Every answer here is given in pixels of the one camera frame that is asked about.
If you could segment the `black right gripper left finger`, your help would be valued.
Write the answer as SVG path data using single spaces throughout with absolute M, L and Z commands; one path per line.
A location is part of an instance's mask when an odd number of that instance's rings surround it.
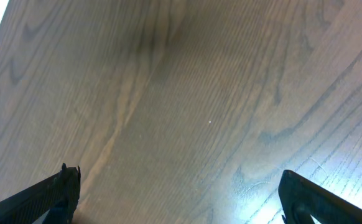
M 0 202 L 0 223 L 71 223 L 80 198 L 79 167 L 62 165 L 51 177 Z

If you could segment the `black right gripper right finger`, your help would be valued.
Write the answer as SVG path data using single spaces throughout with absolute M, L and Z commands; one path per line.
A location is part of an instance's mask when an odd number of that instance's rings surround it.
M 362 209 L 292 170 L 284 170 L 278 194 L 285 224 L 362 223 Z

